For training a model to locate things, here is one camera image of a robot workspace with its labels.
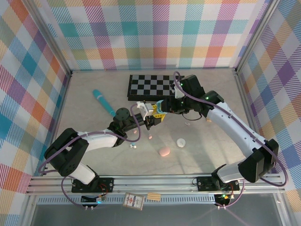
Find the wooden block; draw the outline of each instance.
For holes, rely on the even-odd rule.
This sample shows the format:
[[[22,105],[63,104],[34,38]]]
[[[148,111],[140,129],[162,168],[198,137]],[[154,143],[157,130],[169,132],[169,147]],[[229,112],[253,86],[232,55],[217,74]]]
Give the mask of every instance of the wooden block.
[[[161,195],[157,193],[147,193],[147,199],[149,200],[155,200],[155,201],[161,201]]]

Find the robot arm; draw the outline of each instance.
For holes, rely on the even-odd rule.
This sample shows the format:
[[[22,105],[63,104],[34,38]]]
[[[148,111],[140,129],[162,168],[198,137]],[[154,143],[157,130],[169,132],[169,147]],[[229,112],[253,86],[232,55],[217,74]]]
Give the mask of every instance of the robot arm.
[[[158,102],[157,105],[151,105],[145,102],[137,103],[140,114],[136,114],[135,116],[140,126],[145,125],[147,129],[150,129],[151,126],[161,123],[166,113],[184,114],[190,110],[199,112],[199,114],[204,117],[209,117],[213,122],[219,125],[238,145],[246,158],[230,165],[225,164],[212,173],[212,178],[217,188],[220,188],[221,185],[230,181],[243,178],[254,183],[274,167],[275,160],[232,119],[232,116],[236,115],[231,111],[221,96],[215,91],[205,93],[195,75],[182,79],[180,83],[185,92],[218,105],[232,115],[227,116],[220,109],[214,108],[212,105],[194,101],[182,95],[182,93],[179,93],[179,90],[173,86],[172,88],[175,89],[174,97],[168,97]],[[275,140],[267,141],[264,137],[251,130],[251,128],[245,125],[240,119],[239,121],[248,131],[255,135],[256,139],[264,143],[277,155],[278,143]],[[120,108],[117,110],[113,122],[103,131],[113,132],[121,137],[127,138],[126,132],[136,127],[137,124],[133,117],[130,116],[129,110]],[[44,155],[45,158],[49,158],[71,139],[82,134],[85,133],[76,132],[71,128],[66,129],[47,149]],[[92,169],[80,162],[84,153],[101,147],[115,147],[122,143],[123,139],[109,134],[82,137],[74,142],[72,147],[68,150],[65,149],[52,159],[50,163],[62,176],[71,176],[77,179],[79,183],[93,188],[97,186],[99,177]]]

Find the pink eraser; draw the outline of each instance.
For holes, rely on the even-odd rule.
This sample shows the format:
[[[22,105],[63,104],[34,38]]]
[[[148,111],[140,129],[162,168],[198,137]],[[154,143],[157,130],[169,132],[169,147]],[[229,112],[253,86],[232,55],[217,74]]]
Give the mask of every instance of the pink eraser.
[[[169,147],[163,147],[159,151],[160,155],[162,157],[167,156],[170,153],[170,148]]]

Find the chessboard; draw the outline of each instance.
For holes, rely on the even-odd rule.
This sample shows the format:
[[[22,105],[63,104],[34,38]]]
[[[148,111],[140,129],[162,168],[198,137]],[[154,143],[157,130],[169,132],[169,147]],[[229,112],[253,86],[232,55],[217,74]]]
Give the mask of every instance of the chessboard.
[[[174,95],[170,88],[173,82],[172,75],[130,75],[127,99],[129,101],[163,100]]]

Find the small white ball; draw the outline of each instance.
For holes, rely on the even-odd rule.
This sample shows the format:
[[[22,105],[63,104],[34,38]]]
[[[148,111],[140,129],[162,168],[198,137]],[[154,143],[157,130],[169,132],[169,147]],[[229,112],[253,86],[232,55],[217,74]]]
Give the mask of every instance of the small white ball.
[[[186,141],[183,138],[177,139],[177,146],[184,147],[186,145]]]

